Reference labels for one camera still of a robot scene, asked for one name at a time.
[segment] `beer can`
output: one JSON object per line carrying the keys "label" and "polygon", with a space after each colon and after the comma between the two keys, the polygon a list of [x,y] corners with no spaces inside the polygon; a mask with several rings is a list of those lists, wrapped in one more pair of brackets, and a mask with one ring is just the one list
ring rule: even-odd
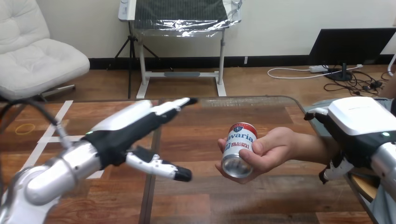
{"label": "beer can", "polygon": [[257,131],[248,123],[236,123],[230,128],[221,166],[228,175],[236,178],[249,176],[253,167],[239,157],[241,149],[253,151],[252,144],[257,139]]}

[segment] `black baseboard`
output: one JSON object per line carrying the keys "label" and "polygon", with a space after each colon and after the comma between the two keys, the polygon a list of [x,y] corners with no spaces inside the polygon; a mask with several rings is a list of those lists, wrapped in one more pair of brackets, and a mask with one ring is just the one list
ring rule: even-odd
{"label": "black baseboard", "polygon": [[[374,64],[389,64],[393,55],[380,55]],[[308,55],[291,55],[291,56],[249,56],[245,64],[244,56],[225,57],[224,67],[281,67],[281,66],[299,66],[310,65]],[[127,57],[114,58],[90,58],[91,69],[110,69],[127,70]],[[153,57],[145,58],[146,69],[202,69],[218,68],[219,57],[164,57],[157,60]],[[140,62],[137,58],[132,62],[134,70],[140,69]]]}

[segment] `computer monitor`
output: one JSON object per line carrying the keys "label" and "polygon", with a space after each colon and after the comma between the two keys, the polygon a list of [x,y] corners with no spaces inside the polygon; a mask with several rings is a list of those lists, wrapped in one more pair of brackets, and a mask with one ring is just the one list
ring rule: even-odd
{"label": "computer monitor", "polygon": [[373,64],[396,28],[322,29],[312,47],[312,65],[341,65],[342,72],[326,75],[336,81],[348,81],[347,65]]}

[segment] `red can top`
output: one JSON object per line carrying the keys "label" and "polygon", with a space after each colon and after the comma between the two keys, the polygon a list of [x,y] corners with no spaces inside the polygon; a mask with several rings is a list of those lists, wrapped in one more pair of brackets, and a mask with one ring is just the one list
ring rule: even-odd
{"label": "red can top", "polygon": [[253,134],[256,136],[256,138],[257,138],[257,131],[256,131],[255,127],[253,127],[253,125],[248,124],[248,123],[243,123],[243,122],[236,123],[235,125],[233,125],[233,126],[230,128],[230,130],[229,130],[228,132],[230,133],[230,132],[231,132],[234,128],[236,128],[236,127],[243,127],[244,129],[249,130],[249,131],[250,131],[251,133],[253,133]]}

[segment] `white chair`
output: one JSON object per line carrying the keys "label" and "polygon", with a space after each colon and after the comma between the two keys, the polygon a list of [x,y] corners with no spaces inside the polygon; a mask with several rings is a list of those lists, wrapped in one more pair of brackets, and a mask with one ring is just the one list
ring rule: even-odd
{"label": "white chair", "polygon": [[49,39],[35,0],[0,0],[0,95],[6,99],[46,97],[88,72],[88,58],[74,47]]}

